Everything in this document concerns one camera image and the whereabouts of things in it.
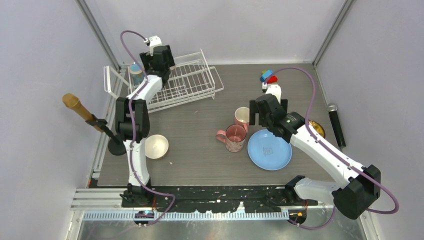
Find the yellow patterned plate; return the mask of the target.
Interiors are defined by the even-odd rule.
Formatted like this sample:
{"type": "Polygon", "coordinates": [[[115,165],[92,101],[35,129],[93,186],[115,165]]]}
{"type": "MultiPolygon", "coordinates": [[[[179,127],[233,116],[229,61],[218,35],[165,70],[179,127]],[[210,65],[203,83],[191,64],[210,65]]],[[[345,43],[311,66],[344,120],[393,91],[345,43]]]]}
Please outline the yellow patterned plate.
{"type": "Polygon", "coordinates": [[[309,125],[323,138],[326,137],[325,129],[316,121],[309,120],[309,125]]]}

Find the pink patterned cup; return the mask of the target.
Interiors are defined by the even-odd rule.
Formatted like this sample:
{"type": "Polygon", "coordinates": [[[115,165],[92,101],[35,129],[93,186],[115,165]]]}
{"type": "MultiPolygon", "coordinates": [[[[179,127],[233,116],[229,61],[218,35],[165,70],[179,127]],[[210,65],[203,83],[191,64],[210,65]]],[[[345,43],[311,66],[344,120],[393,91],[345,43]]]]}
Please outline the pink patterned cup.
{"type": "Polygon", "coordinates": [[[247,137],[246,129],[238,124],[232,124],[226,130],[218,130],[215,137],[224,143],[225,148],[232,152],[240,152],[247,137]]]}

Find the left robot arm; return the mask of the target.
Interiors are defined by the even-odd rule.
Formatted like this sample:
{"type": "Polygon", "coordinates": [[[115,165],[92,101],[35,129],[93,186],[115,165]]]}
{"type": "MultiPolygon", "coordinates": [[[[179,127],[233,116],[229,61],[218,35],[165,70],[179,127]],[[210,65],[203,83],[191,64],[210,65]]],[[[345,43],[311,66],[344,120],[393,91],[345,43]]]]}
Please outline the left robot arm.
{"type": "Polygon", "coordinates": [[[140,54],[139,66],[143,73],[140,85],[128,96],[115,102],[115,131],[126,150],[129,166],[127,193],[141,207],[153,202],[153,195],[175,198],[171,193],[158,192],[151,188],[150,174],[146,161],[146,139],[150,132],[148,103],[170,78],[175,66],[169,45],[151,46],[140,54]]]}

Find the blue plate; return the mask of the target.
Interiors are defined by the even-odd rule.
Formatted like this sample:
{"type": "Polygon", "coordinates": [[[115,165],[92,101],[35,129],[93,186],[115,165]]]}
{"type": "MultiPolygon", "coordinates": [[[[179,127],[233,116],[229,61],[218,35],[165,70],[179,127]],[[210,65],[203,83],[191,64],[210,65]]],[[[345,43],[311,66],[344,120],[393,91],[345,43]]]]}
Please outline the blue plate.
{"type": "Polygon", "coordinates": [[[267,129],[255,132],[248,141],[247,153],[251,161],[267,171],[283,169],[291,161],[292,146],[267,129]]]}

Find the gold microphone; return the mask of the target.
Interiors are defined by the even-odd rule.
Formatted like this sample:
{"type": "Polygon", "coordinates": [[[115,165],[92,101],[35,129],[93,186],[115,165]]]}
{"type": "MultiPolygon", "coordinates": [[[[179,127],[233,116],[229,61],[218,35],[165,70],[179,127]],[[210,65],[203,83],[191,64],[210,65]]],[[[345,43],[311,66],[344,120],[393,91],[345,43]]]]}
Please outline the gold microphone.
{"type": "Polygon", "coordinates": [[[108,127],[108,122],[105,119],[97,118],[94,114],[88,111],[80,102],[79,98],[72,93],[66,93],[62,96],[64,105],[77,113],[84,121],[94,127],[101,133],[105,133],[109,137],[107,144],[108,151],[115,156],[126,154],[126,147],[119,135],[114,134],[108,127]]]}

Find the blue mug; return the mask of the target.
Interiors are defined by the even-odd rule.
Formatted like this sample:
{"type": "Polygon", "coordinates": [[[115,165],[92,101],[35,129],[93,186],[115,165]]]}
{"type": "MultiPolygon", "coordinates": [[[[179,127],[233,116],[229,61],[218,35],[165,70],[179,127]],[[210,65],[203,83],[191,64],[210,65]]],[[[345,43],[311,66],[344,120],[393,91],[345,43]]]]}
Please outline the blue mug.
{"type": "Polygon", "coordinates": [[[138,86],[144,81],[144,73],[136,62],[129,66],[130,83],[133,86],[138,86]]]}

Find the cream floral bowl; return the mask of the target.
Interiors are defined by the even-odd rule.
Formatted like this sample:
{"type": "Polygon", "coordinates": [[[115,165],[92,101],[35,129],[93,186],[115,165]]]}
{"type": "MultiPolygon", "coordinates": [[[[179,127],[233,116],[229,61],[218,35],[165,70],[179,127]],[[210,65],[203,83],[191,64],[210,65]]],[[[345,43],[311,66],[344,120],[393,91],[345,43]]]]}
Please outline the cream floral bowl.
{"type": "Polygon", "coordinates": [[[145,156],[157,160],[163,158],[169,150],[168,139],[160,134],[149,136],[145,140],[145,156]]]}

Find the pink mug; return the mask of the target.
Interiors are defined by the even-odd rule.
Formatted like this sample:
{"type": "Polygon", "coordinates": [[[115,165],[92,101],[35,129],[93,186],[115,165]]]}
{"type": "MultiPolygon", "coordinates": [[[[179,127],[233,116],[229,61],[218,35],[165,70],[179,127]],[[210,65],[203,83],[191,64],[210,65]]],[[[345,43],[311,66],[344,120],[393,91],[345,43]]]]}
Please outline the pink mug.
{"type": "Polygon", "coordinates": [[[242,126],[248,132],[250,123],[250,109],[248,107],[239,107],[234,112],[234,123],[242,126]]]}

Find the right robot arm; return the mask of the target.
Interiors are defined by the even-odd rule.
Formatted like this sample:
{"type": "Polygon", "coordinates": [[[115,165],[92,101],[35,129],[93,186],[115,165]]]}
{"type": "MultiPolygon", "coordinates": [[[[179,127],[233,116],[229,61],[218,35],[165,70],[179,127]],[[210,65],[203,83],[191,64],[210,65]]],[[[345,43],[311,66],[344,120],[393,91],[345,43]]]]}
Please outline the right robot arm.
{"type": "Polygon", "coordinates": [[[267,128],[275,137],[311,157],[333,179],[332,182],[296,176],[289,183],[285,198],[291,205],[315,200],[334,205],[345,217],[356,220],[381,195],[381,171],[363,166],[320,136],[299,113],[287,112],[283,100],[268,93],[249,101],[249,124],[267,128]]]}

